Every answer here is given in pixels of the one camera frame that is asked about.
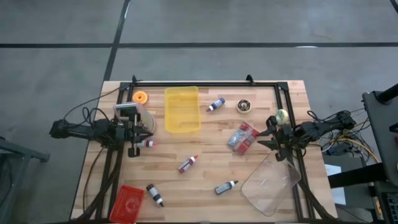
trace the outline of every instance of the red bottle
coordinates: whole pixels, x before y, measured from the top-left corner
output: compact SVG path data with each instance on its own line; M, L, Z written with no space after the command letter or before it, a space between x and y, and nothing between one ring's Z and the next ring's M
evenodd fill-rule
M195 155L189 159L187 159L182 165L180 165L180 167L178 168L178 171L180 171L180 173L185 172L186 170L189 169L189 167L191 167L193 165L193 163L196 161L198 155Z

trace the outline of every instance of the red box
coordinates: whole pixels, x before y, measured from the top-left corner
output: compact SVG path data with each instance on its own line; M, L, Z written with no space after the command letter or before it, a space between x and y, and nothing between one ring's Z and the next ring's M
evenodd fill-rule
M122 185L109 220L115 223L135 223L144 201L144 190Z

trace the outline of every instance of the tape roll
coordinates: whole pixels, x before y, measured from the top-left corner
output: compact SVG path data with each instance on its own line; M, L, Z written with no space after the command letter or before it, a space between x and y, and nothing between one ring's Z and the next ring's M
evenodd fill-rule
M133 94L132 101L145 104L148 101L148 95L144 91L137 91Z
M276 111L276 121L278 122L278 125L283 125L286 124L288 118L289 118L289 114L287 113L286 110L280 109L278 111Z
M236 104L236 110L241 114L247 114L251 111L251 103L248 100L239 100Z

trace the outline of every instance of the metal bracket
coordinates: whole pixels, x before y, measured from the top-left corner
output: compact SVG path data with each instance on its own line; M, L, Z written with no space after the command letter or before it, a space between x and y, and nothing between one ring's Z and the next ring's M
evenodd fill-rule
M287 82L278 82L278 86L279 86L279 88L283 89L284 91L289 90L289 85L287 84Z
M251 75L247 75L246 81L249 81L251 86L255 85L253 77Z
M131 81L132 81L132 82L131 82L131 86L135 86L136 83L138 82L138 80L137 80L137 78L136 78L135 75L132 75Z

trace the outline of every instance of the yellow plastic bin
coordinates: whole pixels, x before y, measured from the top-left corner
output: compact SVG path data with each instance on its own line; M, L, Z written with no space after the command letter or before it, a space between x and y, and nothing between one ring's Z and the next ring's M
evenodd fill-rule
M200 130L198 87L172 87L165 90L165 129L170 133Z

